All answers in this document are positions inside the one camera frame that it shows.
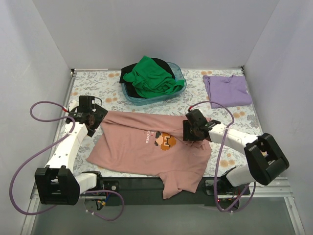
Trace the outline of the pink graphic t-shirt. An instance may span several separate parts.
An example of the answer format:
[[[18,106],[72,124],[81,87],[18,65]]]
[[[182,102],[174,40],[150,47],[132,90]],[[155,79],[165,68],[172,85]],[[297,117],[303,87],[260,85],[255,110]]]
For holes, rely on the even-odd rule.
[[[196,192],[211,147],[208,141],[183,140],[183,116],[109,111],[102,136],[87,158],[111,171],[159,177],[163,198]]]

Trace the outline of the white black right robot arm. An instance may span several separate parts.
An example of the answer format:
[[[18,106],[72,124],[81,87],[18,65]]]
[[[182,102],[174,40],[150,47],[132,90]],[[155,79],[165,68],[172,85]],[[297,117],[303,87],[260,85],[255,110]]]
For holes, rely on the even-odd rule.
[[[207,192],[234,194],[239,187],[258,182],[267,186],[290,166],[271,134],[252,135],[226,127],[220,121],[208,121],[198,109],[188,110],[183,121],[184,141],[209,141],[227,146],[245,155],[247,163],[234,167],[212,183]]]

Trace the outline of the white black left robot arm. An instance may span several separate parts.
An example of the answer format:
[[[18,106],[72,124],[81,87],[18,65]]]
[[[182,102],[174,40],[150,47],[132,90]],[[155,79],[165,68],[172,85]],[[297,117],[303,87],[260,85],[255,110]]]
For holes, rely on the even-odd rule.
[[[35,172],[35,182],[42,204],[75,205],[86,191],[98,196],[104,190],[98,171],[73,175],[73,167],[80,146],[86,137],[92,137],[108,113],[90,95],[79,96],[69,105],[63,139],[45,167]]]

